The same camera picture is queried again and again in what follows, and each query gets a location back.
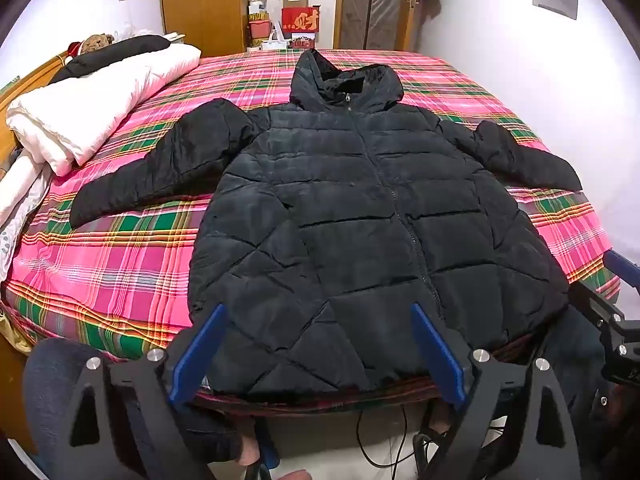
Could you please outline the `black puffer jacket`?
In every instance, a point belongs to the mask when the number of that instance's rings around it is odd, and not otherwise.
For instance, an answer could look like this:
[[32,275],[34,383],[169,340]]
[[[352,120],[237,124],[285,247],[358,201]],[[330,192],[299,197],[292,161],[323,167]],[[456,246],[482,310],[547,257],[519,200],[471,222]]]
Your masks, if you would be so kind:
[[564,159],[407,105],[398,75],[315,50],[285,104],[216,99],[142,159],[84,185],[70,224],[215,185],[188,308],[230,325],[210,388],[232,396],[371,391],[423,375],[410,310],[494,350],[567,304],[567,278],[515,185],[577,192]]

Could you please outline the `pink plaid bed sheet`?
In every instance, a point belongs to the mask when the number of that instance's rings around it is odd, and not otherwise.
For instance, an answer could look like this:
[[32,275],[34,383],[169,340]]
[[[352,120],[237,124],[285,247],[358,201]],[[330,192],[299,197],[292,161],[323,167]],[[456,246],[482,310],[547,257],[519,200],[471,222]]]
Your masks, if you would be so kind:
[[[6,316],[29,344],[60,336],[118,358],[137,359],[142,350],[166,346],[189,325],[189,261],[208,195],[104,217],[79,230],[70,228],[70,205],[85,183],[143,156],[180,116],[204,102],[224,98],[246,110],[288,102],[300,52],[202,58],[192,72],[134,108],[85,166],[51,181],[18,239],[1,285]],[[322,54],[343,70],[386,64],[398,73],[405,104],[426,107],[469,128],[492,120],[510,130],[519,144],[548,151],[525,122],[440,58],[397,51]],[[568,280],[585,281],[615,301],[620,279],[605,269],[602,259],[613,244],[584,193],[509,192]]]

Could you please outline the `black pillow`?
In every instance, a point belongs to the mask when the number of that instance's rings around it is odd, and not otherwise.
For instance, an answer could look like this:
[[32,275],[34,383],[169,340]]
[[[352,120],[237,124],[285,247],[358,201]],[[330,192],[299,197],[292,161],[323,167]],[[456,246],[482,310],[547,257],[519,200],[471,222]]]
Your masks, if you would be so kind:
[[88,76],[125,58],[164,50],[169,46],[170,41],[158,35],[137,36],[115,42],[102,49],[75,56],[56,72],[49,84],[55,84],[68,78]]

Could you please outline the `white plastic bag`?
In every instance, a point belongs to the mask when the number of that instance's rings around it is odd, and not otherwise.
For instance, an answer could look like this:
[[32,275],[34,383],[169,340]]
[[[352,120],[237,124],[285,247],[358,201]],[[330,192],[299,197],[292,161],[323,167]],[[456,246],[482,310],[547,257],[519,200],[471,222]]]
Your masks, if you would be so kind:
[[288,48],[288,40],[285,38],[284,33],[279,22],[272,24],[272,29],[269,37],[262,42],[260,50],[262,51],[281,51]]

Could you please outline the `brown teddy bear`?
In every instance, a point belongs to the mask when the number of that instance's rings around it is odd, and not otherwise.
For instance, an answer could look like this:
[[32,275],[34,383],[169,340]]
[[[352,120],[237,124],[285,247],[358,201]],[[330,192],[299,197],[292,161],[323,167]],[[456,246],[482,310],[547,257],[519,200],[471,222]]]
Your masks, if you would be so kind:
[[79,55],[93,52],[110,46],[115,41],[115,38],[109,34],[95,34],[89,36],[84,40],[78,50]]

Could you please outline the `stacked red snack boxes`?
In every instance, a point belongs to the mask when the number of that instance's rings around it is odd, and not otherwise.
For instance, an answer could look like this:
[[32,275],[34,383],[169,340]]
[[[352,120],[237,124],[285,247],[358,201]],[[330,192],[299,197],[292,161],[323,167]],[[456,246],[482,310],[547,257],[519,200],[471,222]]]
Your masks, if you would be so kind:
[[259,48],[271,35],[272,25],[267,3],[268,0],[248,0],[248,28],[250,29],[250,47],[253,49]]

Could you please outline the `red gift box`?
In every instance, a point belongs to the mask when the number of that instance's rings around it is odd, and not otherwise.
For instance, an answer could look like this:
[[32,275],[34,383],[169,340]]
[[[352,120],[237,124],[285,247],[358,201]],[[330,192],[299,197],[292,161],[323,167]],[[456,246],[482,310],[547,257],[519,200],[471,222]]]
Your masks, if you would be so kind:
[[288,34],[311,32],[315,34],[320,28],[320,6],[290,6],[283,8],[281,26]]

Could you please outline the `wooden wardrobe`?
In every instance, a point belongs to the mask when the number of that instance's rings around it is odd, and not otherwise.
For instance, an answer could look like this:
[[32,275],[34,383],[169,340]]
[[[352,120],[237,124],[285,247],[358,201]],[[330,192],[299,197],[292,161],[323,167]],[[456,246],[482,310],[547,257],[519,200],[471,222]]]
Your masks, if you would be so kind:
[[248,0],[162,0],[166,32],[183,34],[208,58],[245,51],[247,9]]

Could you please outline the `wooden door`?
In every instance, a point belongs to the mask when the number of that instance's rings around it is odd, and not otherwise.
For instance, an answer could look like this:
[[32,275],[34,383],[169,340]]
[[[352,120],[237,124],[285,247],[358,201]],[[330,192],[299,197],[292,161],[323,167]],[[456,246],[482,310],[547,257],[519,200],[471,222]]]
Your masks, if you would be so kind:
[[337,49],[411,49],[420,0],[336,0],[333,45]]

